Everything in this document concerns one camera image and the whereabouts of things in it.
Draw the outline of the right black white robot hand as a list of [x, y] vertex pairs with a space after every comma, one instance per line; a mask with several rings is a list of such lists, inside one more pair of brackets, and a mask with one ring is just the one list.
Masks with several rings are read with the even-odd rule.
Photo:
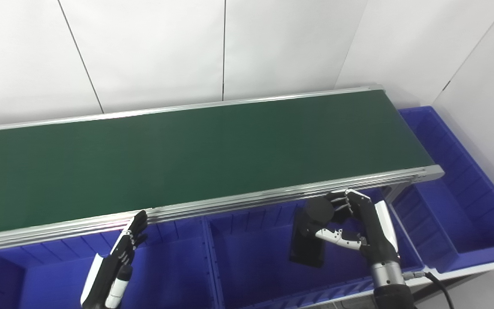
[[[315, 237], [360, 251], [369, 266], [399, 263], [397, 238], [384, 200], [375, 202], [362, 192], [347, 189], [318, 197], [314, 202], [317, 203], [316, 213], [322, 215], [314, 223]], [[363, 224], [365, 236], [346, 237], [347, 231], [327, 228], [331, 222], [341, 223], [349, 218]]]

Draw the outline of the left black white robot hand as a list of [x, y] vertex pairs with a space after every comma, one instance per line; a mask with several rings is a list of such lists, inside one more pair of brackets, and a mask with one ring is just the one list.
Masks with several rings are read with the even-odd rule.
[[148, 215], [139, 211], [122, 229], [110, 253], [96, 254], [80, 297], [83, 309], [119, 309], [131, 281], [135, 251], [145, 242]]

